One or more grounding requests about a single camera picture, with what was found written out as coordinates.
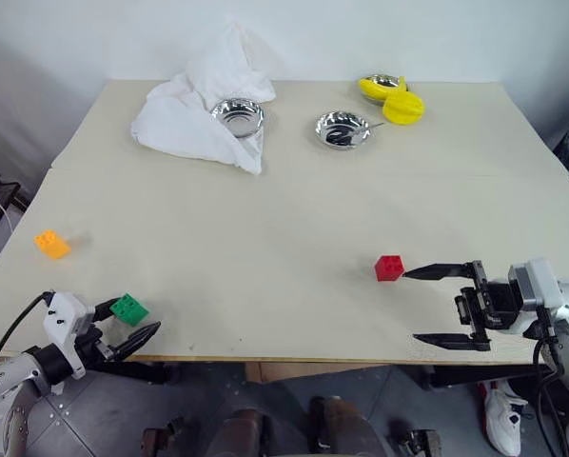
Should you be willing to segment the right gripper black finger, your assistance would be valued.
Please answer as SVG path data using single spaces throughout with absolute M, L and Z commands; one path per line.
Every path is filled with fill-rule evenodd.
M 423 281 L 439 281 L 446 277 L 471 279 L 475 283 L 485 281 L 485 274 L 474 262 L 463 264 L 431 264 L 406 271 L 403 277 Z
M 423 333 L 413 337 L 423 343 L 448 350 L 490 351 L 488 338 L 473 338 L 461 333 Z

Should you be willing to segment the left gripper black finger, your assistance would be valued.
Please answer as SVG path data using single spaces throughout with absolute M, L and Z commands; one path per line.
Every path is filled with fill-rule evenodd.
M 106 357 L 108 362 L 121 362 L 143 347 L 158 331 L 161 323 L 155 322 L 145 325 L 132 332 L 126 341 L 116 347 L 108 347 L 109 355 Z
M 113 311 L 111 310 L 111 307 L 117 303 L 119 301 L 118 298 L 112 298 L 107 300 L 106 302 L 103 302 L 99 305 L 97 305 L 94 309 L 94 320 L 95 321 L 104 321 L 106 320 L 109 316 L 113 315 Z

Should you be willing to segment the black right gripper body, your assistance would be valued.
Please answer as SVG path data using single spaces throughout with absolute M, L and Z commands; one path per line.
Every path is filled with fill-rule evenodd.
M 488 330 L 507 330 L 520 313 L 514 288 L 507 282 L 474 280 L 473 287 L 462 288 L 454 299 L 462 325 L 469 334 L 459 333 L 456 340 L 488 340 Z

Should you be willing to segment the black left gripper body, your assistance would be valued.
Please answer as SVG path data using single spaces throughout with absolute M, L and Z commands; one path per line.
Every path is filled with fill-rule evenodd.
M 85 368 L 96 368 L 105 363 L 122 362 L 116 348 L 102 340 L 103 332 L 95 325 L 76 337 L 76 353 Z

